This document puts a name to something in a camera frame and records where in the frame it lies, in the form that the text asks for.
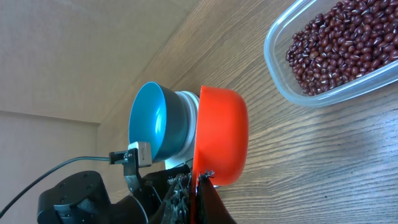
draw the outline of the orange bowl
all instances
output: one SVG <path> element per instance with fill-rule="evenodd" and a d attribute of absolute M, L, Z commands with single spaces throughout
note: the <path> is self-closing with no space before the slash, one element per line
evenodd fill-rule
<path fill-rule="evenodd" d="M 193 178 L 215 172 L 213 185 L 229 185 L 242 174 L 249 141 L 248 110 L 233 90 L 201 86 Z"/>

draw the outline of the wooden table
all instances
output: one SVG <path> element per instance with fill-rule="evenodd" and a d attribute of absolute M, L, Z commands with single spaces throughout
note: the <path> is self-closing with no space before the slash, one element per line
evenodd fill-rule
<path fill-rule="evenodd" d="M 218 191 L 238 223 L 398 222 L 398 83 L 324 108 L 287 101 L 263 45 L 292 3 L 200 1 L 121 101 L 130 107 L 149 80 L 197 94 L 200 85 L 230 88 L 244 97 L 245 169 Z"/>

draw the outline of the adzuki bean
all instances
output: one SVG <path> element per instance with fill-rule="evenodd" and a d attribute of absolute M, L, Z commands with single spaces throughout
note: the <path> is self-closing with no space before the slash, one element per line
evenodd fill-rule
<path fill-rule="evenodd" d="M 398 60 L 398 0 L 342 0 L 292 38 L 294 78 L 304 94 L 324 93 Z"/>

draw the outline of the black cable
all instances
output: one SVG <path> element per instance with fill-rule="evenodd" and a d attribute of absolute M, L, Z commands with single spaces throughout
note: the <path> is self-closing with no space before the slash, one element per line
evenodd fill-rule
<path fill-rule="evenodd" d="M 108 157 L 95 157 L 95 156 L 81 156 L 81 157 L 76 157 L 73 159 L 70 159 L 68 161 L 65 161 L 61 164 L 59 164 L 58 166 L 54 167 L 53 169 L 50 169 L 49 171 L 47 171 L 45 174 L 43 174 L 41 177 L 39 177 L 38 179 L 36 179 L 35 181 L 33 181 L 33 183 L 29 184 L 29 186 L 27 186 L 23 191 L 21 191 L 16 197 L 14 197 L 14 199 L 12 199 L 8 205 L 6 205 L 4 207 L 3 210 L 1 210 L 0 213 L 0 218 L 5 214 L 5 212 L 16 202 L 18 201 L 19 198 L 21 198 L 29 189 L 31 189 L 34 185 L 36 185 L 37 183 L 39 183 L 42 179 L 44 179 L 46 176 L 50 175 L 51 173 L 53 173 L 54 171 L 56 171 L 57 169 L 71 163 L 71 162 L 75 162 L 75 161 L 80 161 L 80 160 L 94 160 L 94 161 L 109 161 Z"/>

